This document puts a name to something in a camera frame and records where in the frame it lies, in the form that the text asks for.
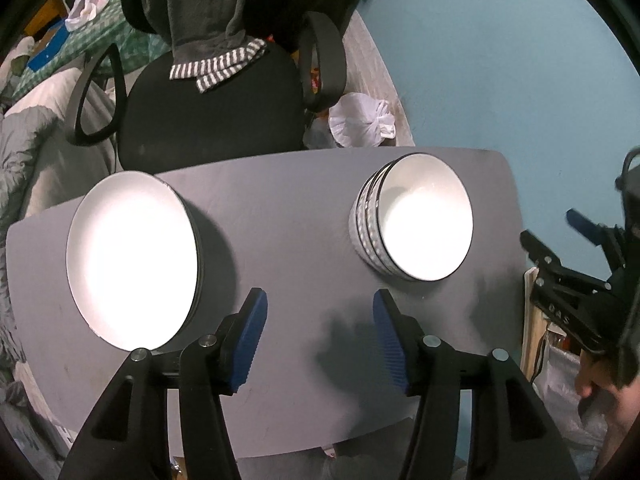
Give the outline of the white bowl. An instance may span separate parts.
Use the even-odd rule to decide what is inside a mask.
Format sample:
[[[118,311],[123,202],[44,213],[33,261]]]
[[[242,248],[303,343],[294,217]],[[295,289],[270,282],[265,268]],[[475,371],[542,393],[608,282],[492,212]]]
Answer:
[[[348,217],[358,256],[378,272],[410,282],[454,274],[474,233],[472,204],[440,158],[410,153],[367,178]]]

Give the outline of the small white plate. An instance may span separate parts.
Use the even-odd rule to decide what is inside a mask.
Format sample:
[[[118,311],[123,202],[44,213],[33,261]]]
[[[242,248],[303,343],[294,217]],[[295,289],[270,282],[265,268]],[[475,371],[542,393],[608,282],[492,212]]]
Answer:
[[[179,333],[198,302],[200,233],[167,183],[121,171],[77,206],[65,266],[76,308],[96,336],[124,351],[156,350]]]

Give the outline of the white cloth on floor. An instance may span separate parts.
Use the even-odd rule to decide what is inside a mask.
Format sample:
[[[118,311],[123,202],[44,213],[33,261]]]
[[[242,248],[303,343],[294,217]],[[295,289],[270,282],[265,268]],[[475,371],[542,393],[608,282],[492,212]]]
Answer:
[[[328,125],[343,148],[375,148],[396,139],[396,120],[386,100],[348,92],[329,108]]]

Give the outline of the white bed sheet mattress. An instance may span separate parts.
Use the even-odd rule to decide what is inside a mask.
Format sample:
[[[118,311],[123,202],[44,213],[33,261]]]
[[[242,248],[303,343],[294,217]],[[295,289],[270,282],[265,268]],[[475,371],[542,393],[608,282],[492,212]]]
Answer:
[[[44,107],[64,120],[75,84],[77,67],[60,70],[9,108],[20,114],[31,107]],[[67,129],[60,125],[36,153],[34,173],[27,183],[18,218],[24,219],[85,195],[90,188],[116,170],[117,156],[110,140],[83,148],[70,144]]]

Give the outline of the grey quilted comforter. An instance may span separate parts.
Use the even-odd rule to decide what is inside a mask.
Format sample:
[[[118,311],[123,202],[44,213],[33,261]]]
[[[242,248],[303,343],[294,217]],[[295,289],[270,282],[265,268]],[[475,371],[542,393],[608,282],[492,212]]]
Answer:
[[[58,116],[43,106],[1,117],[1,361],[6,366],[24,356],[9,293],[6,237],[20,216],[40,148],[59,125]]]

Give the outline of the green checkered tablecloth table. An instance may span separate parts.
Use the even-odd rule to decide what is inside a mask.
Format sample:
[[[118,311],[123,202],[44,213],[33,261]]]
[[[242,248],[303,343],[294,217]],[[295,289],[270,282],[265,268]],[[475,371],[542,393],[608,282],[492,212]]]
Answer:
[[[45,66],[39,70],[29,67],[24,70],[11,94],[12,100],[21,99],[68,63],[78,58],[88,60],[109,44],[118,47],[126,74],[169,51],[168,44],[160,36],[140,32],[128,23],[122,12],[122,0],[110,0],[94,20],[68,35],[61,49]]]

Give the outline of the black office chair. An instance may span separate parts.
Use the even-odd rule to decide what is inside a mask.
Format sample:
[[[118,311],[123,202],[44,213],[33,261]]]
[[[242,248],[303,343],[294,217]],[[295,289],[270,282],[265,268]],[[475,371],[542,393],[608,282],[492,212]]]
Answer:
[[[142,0],[122,0],[122,12],[134,28],[157,35]],[[247,35],[265,40],[266,53],[205,93],[192,80],[169,78],[169,44],[132,86],[118,47],[103,48],[70,98],[67,139],[83,147],[113,140],[125,169],[150,174],[300,150],[314,115],[344,92],[341,33],[314,10],[314,0],[245,0],[242,24]]]

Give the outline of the blue box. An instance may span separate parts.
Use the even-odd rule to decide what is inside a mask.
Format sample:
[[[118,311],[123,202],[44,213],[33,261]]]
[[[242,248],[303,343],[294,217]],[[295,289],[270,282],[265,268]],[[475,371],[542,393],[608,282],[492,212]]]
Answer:
[[[64,20],[53,24],[35,45],[27,67],[36,72],[47,65],[60,52],[69,34]]]

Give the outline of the white plastic bag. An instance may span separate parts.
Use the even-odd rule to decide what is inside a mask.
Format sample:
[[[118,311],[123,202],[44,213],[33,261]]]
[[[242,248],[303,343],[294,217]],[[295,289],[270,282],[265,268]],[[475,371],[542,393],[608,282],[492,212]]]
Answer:
[[[93,21],[108,5],[110,0],[74,0],[74,5],[65,19],[68,32],[81,29]]]

